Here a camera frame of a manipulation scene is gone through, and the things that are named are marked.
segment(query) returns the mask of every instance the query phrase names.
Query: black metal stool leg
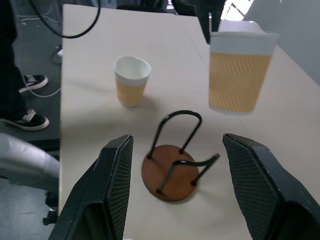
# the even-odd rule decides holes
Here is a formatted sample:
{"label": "black metal stool leg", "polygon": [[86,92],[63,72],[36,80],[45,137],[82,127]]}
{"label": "black metal stool leg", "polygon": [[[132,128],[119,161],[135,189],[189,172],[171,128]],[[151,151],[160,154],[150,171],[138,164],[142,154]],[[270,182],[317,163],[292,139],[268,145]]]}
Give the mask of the black metal stool leg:
{"label": "black metal stool leg", "polygon": [[178,160],[175,161],[169,171],[166,173],[164,180],[161,184],[161,186],[159,188],[156,189],[156,192],[158,194],[161,194],[163,192],[163,189],[167,183],[167,181],[169,180],[174,168],[178,165],[186,165],[186,166],[191,166],[191,167],[203,167],[206,166],[200,173],[199,175],[193,180],[191,181],[191,185],[192,186],[196,186],[198,183],[198,180],[206,173],[206,171],[208,171],[208,169],[218,160],[218,158],[220,157],[220,155],[218,153],[216,153],[215,155],[213,155],[210,159],[206,160],[206,161],[201,161],[201,162],[194,162],[194,161],[186,161],[186,160]]}
{"label": "black metal stool leg", "polygon": [[165,125],[165,123],[172,119],[173,117],[177,116],[177,115],[191,115],[191,116],[195,116],[199,119],[198,124],[195,126],[194,130],[192,131],[192,133],[190,134],[189,138],[186,140],[185,144],[183,145],[183,147],[179,150],[180,154],[183,154],[187,145],[189,144],[190,140],[194,137],[195,133],[197,132],[198,128],[200,127],[201,123],[202,123],[202,117],[199,113],[194,112],[194,111],[190,111],[190,110],[180,110],[180,111],[175,111],[169,115],[167,115],[166,117],[164,117],[164,119],[160,122],[159,127],[156,131],[153,143],[152,143],[152,147],[151,150],[149,152],[149,154],[146,156],[148,159],[152,159],[152,155],[154,153],[160,132],[163,128],[163,126]]}

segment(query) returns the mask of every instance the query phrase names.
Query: large paper cup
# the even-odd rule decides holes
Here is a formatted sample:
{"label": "large paper cup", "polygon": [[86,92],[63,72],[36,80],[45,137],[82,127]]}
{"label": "large paper cup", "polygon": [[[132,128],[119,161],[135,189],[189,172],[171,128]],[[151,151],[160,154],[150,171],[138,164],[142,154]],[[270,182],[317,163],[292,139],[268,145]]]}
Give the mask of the large paper cup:
{"label": "large paper cup", "polygon": [[116,91],[119,101],[132,107],[143,99],[151,66],[141,58],[122,56],[114,63]]}
{"label": "large paper cup", "polygon": [[211,33],[210,108],[240,114],[254,110],[278,36],[274,33]]}

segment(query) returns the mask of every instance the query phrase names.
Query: white wall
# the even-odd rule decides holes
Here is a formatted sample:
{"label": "white wall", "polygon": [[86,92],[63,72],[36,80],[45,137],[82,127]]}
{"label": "white wall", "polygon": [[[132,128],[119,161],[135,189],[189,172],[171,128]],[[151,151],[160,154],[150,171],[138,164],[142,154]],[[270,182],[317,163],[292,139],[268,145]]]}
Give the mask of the white wall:
{"label": "white wall", "polygon": [[278,45],[320,85],[320,0],[254,0],[244,19],[280,34]]}

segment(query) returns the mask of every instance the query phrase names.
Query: black sneaker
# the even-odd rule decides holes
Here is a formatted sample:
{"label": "black sneaker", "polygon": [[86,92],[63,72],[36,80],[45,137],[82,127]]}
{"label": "black sneaker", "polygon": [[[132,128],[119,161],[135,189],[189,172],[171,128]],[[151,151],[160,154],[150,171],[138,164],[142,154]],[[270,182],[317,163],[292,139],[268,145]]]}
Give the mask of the black sneaker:
{"label": "black sneaker", "polygon": [[20,120],[13,121],[4,118],[3,121],[28,131],[45,129],[49,125],[49,120],[44,116],[38,115],[33,109],[28,109]]}
{"label": "black sneaker", "polygon": [[25,75],[24,80],[26,85],[19,89],[19,93],[23,93],[28,90],[40,89],[49,81],[45,75]]}

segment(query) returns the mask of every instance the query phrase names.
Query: table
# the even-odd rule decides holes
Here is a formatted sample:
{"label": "table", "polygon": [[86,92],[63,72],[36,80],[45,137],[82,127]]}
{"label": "table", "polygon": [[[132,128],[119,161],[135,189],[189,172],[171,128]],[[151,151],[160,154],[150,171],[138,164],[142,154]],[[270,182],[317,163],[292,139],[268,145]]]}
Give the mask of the table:
{"label": "table", "polygon": [[[64,34],[83,31],[92,7],[64,5]],[[250,22],[223,22],[228,29],[261,31]],[[63,40],[60,144],[62,209],[74,184],[110,140],[133,134],[131,189],[124,236],[132,239],[251,239],[235,198],[223,133],[248,137],[270,148],[278,161],[320,203],[320,88],[279,47],[271,61],[255,111],[235,116],[208,107],[209,46],[197,18],[166,13],[103,9],[93,30]],[[113,61],[133,55],[150,63],[145,98],[137,107],[116,96]],[[204,175],[194,197],[172,204],[153,197],[141,164],[162,118],[193,110],[203,124],[186,151],[196,161],[220,159]],[[197,120],[173,118],[158,144],[184,143]]]}

